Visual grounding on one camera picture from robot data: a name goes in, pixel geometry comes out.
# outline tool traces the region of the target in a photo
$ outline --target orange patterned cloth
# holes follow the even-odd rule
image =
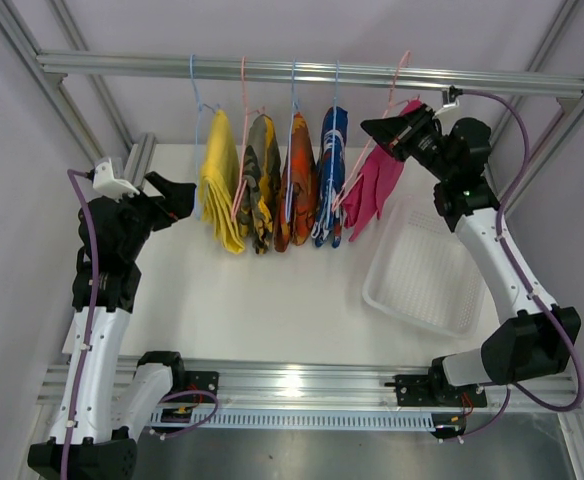
[[[292,209],[290,221],[285,221],[285,195],[288,188],[288,162],[291,161]],[[281,190],[274,220],[274,248],[285,252],[290,241],[303,245],[310,236],[319,199],[319,182],[314,163],[308,125],[303,115],[294,115],[290,156],[285,160]]]

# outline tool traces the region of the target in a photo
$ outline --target camouflage cloth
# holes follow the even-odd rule
[[[267,115],[259,115],[250,127],[243,179],[247,182],[237,213],[239,233],[253,236],[257,254],[268,251],[272,243],[276,198],[281,189],[281,155],[274,124]]]

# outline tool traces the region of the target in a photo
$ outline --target gray floor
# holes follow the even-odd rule
[[[574,473],[554,415],[509,414],[464,445],[438,445],[423,433],[201,429],[165,442],[144,435],[134,480],[158,478],[563,480]]]

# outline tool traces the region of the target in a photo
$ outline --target white table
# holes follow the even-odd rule
[[[348,149],[348,163],[359,152]],[[193,147],[157,145],[151,170],[193,181]],[[410,160],[395,194],[431,196],[433,184]],[[373,220],[355,243],[346,231],[338,249],[308,241],[257,257],[248,239],[246,251],[232,255],[194,217],[153,233],[137,261],[142,278],[121,354],[176,350],[196,359],[426,366],[434,357],[478,347],[498,326],[489,293],[468,339],[421,330],[364,303],[363,282],[395,196],[381,221]]]

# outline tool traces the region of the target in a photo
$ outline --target hanging cloth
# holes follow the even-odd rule
[[[323,119],[321,152],[318,160],[319,211],[312,228],[312,238],[317,247],[323,245],[330,233],[334,234],[332,247],[341,243],[343,207],[332,210],[332,202],[345,181],[345,145],[347,143],[348,112],[330,108]]]
[[[273,217],[281,190],[281,154],[274,123],[259,115],[250,127],[244,154],[245,190],[236,216],[242,237],[252,235],[257,254],[268,251],[274,231]]]
[[[314,153],[307,123],[303,115],[296,113],[292,123],[288,157],[283,168],[281,191],[274,220],[274,248],[285,252],[290,241],[303,245],[310,236],[319,196]],[[286,196],[290,189],[290,221],[286,222]]]
[[[232,221],[232,198],[239,180],[239,158],[227,115],[217,110],[212,120],[197,194],[203,204],[203,221],[214,226],[214,236],[232,253],[245,250],[236,221]]]
[[[409,113],[420,105],[419,100],[412,100],[399,115]],[[392,194],[404,166],[404,162],[395,160],[378,145],[365,159],[356,184],[343,201],[345,227],[354,227],[350,242],[358,238],[374,215],[381,219],[383,205]]]

